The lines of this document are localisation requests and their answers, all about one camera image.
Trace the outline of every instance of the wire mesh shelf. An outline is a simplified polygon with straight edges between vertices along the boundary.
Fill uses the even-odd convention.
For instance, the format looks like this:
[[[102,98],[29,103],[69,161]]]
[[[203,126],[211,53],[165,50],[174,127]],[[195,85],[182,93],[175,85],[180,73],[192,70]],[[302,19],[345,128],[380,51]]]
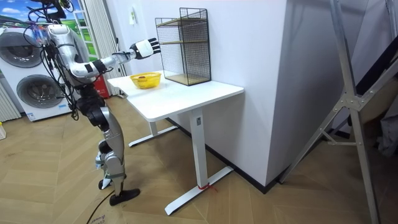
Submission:
[[[184,85],[211,80],[206,9],[180,8],[180,18],[156,18],[165,78]]]

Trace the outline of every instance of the desk leg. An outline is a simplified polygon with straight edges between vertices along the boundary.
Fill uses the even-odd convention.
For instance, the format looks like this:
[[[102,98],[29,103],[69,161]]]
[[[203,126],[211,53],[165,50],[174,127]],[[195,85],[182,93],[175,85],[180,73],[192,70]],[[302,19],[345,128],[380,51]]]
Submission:
[[[201,108],[191,110],[189,112],[189,115],[192,133],[193,156],[195,159],[198,185],[189,190],[187,193],[183,194],[181,197],[174,200],[172,203],[168,204],[164,209],[167,215],[170,215],[178,208],[185,205],[191,199],[206,190],[210,185],[213,185],[215,182],[217,182],[233,170],[231,167],[228,166],[218,171],[210,178],[207,178],[205,133],[203,131],[203,115]]]
[[[140,139],[138,139],[138,140],[135,140],[135,141],[130,142],[130,143],[129,143],[129,146],[130,146],[130,147],[136,146],[136,145],[138,145],[138,144],[140,144],[140,143],[142,143],[142,142],[151,140],[152,138],[154,138],[154,137],[156,137],[156,136],[158,136],[158,135],[167,133],[167,132],[169,132],[169,131],[171,131],[171,130],[174,130],[174,129],[178,128],[177,126],[171,126],[171,127],[166,128],[166,129],[164,129],[164,130],[157,131],[156,123],[155,123],[155,122],[148,122],[148,123],[149,123],[149,129],[150,129],[151,135],[148,135],[148,136],[146,136],[146,137],[143,137],[143,138],[140,138]]]
[[[197,182],[199,187],[208,184],[207,163],[205,149],[205,132],[203,130],[203,115],[201,108],[189,112],[191,124],[193,158],[195,159],[195,168],[197,172]]]

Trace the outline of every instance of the herringbone floor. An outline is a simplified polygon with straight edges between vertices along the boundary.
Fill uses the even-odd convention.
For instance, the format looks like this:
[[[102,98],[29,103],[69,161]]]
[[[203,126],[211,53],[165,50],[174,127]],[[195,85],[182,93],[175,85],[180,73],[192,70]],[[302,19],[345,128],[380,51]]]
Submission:
[[[123,127],[125,142],[149,134],[147,123],[125,100],[108,104]],[[170,126],[158,123],[159,129]],[[111,189],[98,190],[94,158],[99,129],[69,115],[31,123],[4,123],[0,141],[0,224],[86,223]],[[238,174],[221,179],[168,217],[164,207],[196,185],[191,140],[180,130],[134,148],[126,147],[126,189],[137,198],[94,214],[93,224],[314,224],[370,223],[354,147],[321,143],[284,185],[263,195]],[[224,164],[207,154],[209,175]],[[398,223],[398,161],[371,152],[383,223]]]

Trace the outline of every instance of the desk top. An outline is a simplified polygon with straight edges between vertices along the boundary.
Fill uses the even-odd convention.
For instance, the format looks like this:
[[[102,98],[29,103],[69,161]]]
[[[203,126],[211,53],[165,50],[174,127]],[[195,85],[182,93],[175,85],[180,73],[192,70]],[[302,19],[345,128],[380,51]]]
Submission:
[[[216,81],[185,86],[165,79],[163,70],[159,86],[138,89],[129,77],[109,79],[128,97],[128,102],[148,121],[154,122],[243,93],[243,88]]]

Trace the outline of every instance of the robot leg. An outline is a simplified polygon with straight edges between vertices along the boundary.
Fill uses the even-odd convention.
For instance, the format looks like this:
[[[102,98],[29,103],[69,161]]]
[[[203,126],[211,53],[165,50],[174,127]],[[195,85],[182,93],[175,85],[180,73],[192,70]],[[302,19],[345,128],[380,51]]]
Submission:
[[[109,187],[111,185],[111,179],[107,178],[107,171],[108,171],[108,167],[105,164],[105,153],[102,153],[103,151],[105,151],[106,148],[108,148],[108,144],[106,143],[105,139],[101,140],[98,143],[98,155],[95,157],[95,166],[97,169],[102,169],[104,172],[104,179],[101,180],[98,183],[98,188],[100,190],[103,190],[107,187]]]
[[[125,178],[124,171],[124,139],[122,129],[107,107],[101,107],[101,112],[107,121],[107,129],[103,129],[105,144],[100,148],[104,157],[104,166],[106,166],[106,177],[111,179],[114,185],[115,194],[111,196],[109,203],[117,205],[125,202],[140,193],[139,189],[123,190]]]

